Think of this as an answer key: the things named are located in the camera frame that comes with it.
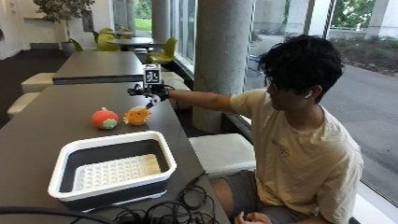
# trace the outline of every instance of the hand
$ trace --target hand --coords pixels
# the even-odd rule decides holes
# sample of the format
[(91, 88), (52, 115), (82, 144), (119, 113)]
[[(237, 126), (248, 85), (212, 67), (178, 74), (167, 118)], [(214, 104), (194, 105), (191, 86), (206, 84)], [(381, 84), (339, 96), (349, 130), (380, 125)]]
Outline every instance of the hand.
[(261, 213), (249, 213), (248, 218), (251, 221), (245, 221), (244, 212), (241, 212), (236, 217), (235, 224), (273, 224), (273, 221), (269, 219), (269, 217)]

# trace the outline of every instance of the gray table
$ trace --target gray table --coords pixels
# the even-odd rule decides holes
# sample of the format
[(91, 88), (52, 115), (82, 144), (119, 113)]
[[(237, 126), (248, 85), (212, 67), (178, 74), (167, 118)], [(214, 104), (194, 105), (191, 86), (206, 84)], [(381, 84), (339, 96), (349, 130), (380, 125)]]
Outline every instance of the gray table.
[[(178, 170), (171, 176), (168, 191), (160, 198), (128, 203), (127, 206), (148, 209), (155, 203), (175, 200), (187, 183), (202, 174), (203, 167), (172, 105), (166, 101), (152, 107), (152, 118), (143, 126), (120, 123), (114, 130), (102, 131), (91, 125), (91, 116), (102, 107), (114, 110), (122, 119), (134, 106), (148, 103), (143, 96), (128, 95), (127, 89), (135, 84), (50, 86), (5, 126), (0, 130), (0, 206), (66, 209), (48, 195), (48, 183), (63, 146), (80, 139), (148, 130), (163, 133)], [(208, 178), (203, 177), (199, 184), (216, 199), (219, 223), (229, 223)], [(203, 207), (208, 214), (212, 214), (211, 204), (208, 200)], [(102, 216), (114, 218), (120, 211), (103, 212)], [(0, 223), (68, 223), (71, 220), (51, 216), (0, 216)]]
[(106, 31), (106, 34), (115, 35), (118, 38), (122, 38), (122, 35), (135, 35), (135, 32), (127, 31)]
[(143, 64), (130, 51), (75, 52), (52, 78), (54, 84), (143, 80)]
[(134, 50), (135, 48), (163, 48), (166, 45), (162, 41), (150, 37), (134, 37), (131, 39), (110, 39), (106, 42), (108, 44), (128, 46), (128, 50)]

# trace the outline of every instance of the person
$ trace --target person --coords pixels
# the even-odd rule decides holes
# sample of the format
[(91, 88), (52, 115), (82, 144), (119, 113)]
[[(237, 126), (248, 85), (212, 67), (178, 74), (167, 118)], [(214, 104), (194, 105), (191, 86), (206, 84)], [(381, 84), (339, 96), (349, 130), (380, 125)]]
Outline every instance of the person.
[(339, 51), (327, 39), (301, 35), (261, 55), (259, 65), (267, 89), (168, 91), (180, 102), (252, 119), (256, 170), (214, 182), (224, 211), (236, 224), (349, 223), (361, 148), (320, 104), (343, 76)]

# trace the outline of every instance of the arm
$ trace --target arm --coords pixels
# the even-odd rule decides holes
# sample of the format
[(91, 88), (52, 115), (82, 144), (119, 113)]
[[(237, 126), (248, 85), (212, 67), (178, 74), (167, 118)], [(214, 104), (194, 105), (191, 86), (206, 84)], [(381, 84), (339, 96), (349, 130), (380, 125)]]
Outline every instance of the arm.
[(170, 90), (170, 97), (174, 100), (206, 109), (235, 113), (235, 109), (231, 104), (231, 95), (220, 95), (204, 91)]

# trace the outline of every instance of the green chair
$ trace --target green chair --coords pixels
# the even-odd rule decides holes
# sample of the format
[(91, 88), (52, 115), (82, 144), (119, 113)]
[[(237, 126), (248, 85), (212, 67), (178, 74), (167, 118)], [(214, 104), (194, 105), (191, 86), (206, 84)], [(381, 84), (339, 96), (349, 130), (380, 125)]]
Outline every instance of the green chair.
[(75, 45), (75, 50), (76, 50), (76, 51), (84, 51), (84, 48), (83, 48), (82, 44), (78, 42), (76, 39), (71, 38), (71, 39), (70, 39), (70, 42), (74, 43), (74, 45)]
[[(130, 32), (130, 30), (127, 28), (122, 28), (120, 31)], [(132, 37), (134, 37), (134, 35), (122, 35), (122, 39), (131, 39)]]
[(99, 35), (99, 44), (98, 50), (99, 51), (120, 51), (120, 47), (115, 44), (108, 44), (106, 41), (110, 39), (115, 39), (114, 35), (100, 34)]
[(102, 31), (100, 31), (100, 34), (104, 34), (104, 32), (108, 32), (108, 31), (114, 31), (111, 28), (104, 28)]
[(98, 31), (91, 31), (91, 33), (92, 33), (94, 36), (95, 36), (96, 44), (99, 44), (99, 35), (100, 35), (100, 33), (99, 33)]
[(167, 40), (163, 52), (150, 52), (146, 63), (171, 63), (175, 60), (175, 50), (179, 40), (172, 37)]

